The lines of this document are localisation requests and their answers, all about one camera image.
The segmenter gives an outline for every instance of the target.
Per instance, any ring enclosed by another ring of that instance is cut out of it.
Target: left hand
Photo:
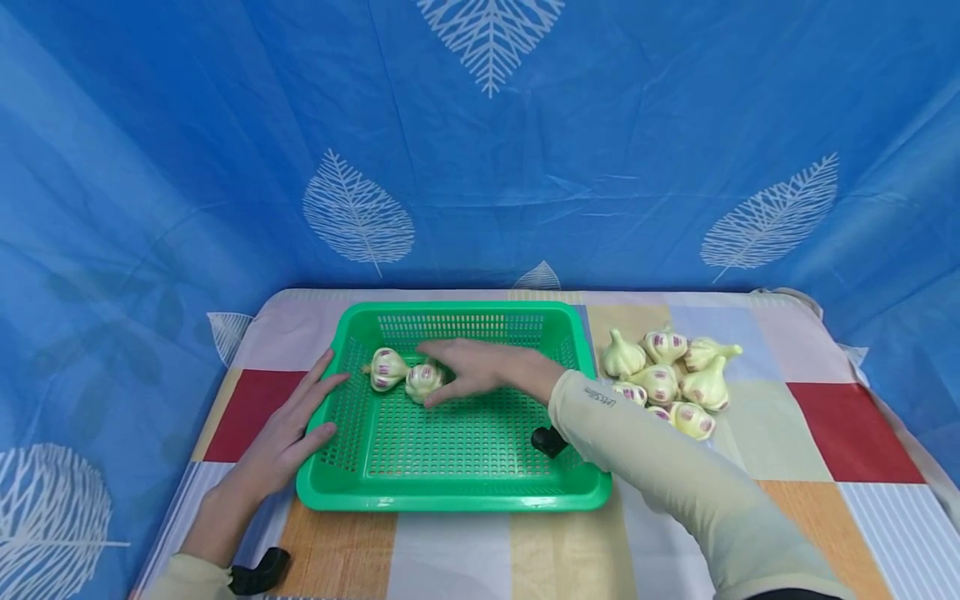
[[[332,358],[333,350],[324,352],[290,398],[270,416],[221,486],[259,504],[285,488],[300,465],[337,433],[337,426],[326,422],[304,435],[307,423],[326,396],[349,378],[348,373],[339,373],[318,381]]]

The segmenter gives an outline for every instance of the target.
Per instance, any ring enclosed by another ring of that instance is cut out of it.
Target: red square
[[[204,460],[213,463],[239,461],[270,415],[297,389],[305,374],[303,371],[250,370],[240,373]]]
[[[923,483],[893,428],[856,383],[787,383],[839,482]]]

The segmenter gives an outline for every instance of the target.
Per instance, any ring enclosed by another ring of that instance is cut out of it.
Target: black object
[[[235,564],[230,568],[233,583],[230,591],[238,596],[255,596],[280,585],[290,566],[290,553],[282,548],[270,548],[263,554],[256,568]]]
[[[806,589],[777,589],[761,593],[759,596],[751,596],[749,600],[840,600],[836,596],[825,596],[815,591]]]
[[[557,455],[569,445],[555,427],[535,429],[534,434],[530,436],[530,444],[549,458],[557,458]]]

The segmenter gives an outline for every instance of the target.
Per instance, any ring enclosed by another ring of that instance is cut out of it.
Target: wrist
[[[180,547],[181,554],[229,568],[260,506],[252,496],[238,492],[233,485],[226,477],[204,495]]]
[[[505,368],[507,385],[522,391],[543,406],[549,405],[553,388],[566,368],[529,348],[519,349],[517,355],[511,358]]]
[[[256,486],[247,482],[234,468],[206,493],[204,500],[229,510],[232,513],[256,512],[267,496],[256,490]]]

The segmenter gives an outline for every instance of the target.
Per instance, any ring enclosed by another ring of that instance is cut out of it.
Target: garlic bulb
[[[661,406],[648,406],[647,412],[653,413],[655,417],[670,422],[670,412]]]
[[[643,336],[643,347],[658,365],[672,365],[686,353],[686,338],[669,327]]]
[[[370,364],[363,366],[363,372],[370,374],[370,387],[378,392],[393,388],[408,371],[410,368],[392,348],[379,348],[373,353]]]
[[[665,406],[677,396],[677,374],[667,365],[654,365],[630,377],[634,383],[647,392],[651,404]]]
[[[442,388],[444,373],[431,362],[416,365],[407,373],[407,395],[417,404],[423,404],[427,396]]]
[[[727,360],[743,354],[743,348],[737,344],[724,346],[710,338],[696,338],[691,340],[684,354],[684,364],[690,372],[702,371],[714,356],[723,356]]]
[[[699,372],[692,372],[680,382],[680,391],[684,397],[710,411],[726,410],[730,406],[730,393],[723,378],[723,368],[727,359],[714,356],[707,366]]]
[[[633,383],[626,383],[624,381],[618,381],[612,385],[615,392],[619,392],[628,400],[636,402],[640,406],[647,405],[647,392],[638,385]]]
[[[611,342],[607,346],[600,362],[604,371],[610,377],[625,379],[643,369],[647,364],[647,357],[643,348],[630,342],[625,342],[618,329],[610,330]]]
[[[670,420],[678,431],[700,442],[713,434],[716,421],[704,409],[688,402],[675,402],[670,408]]]

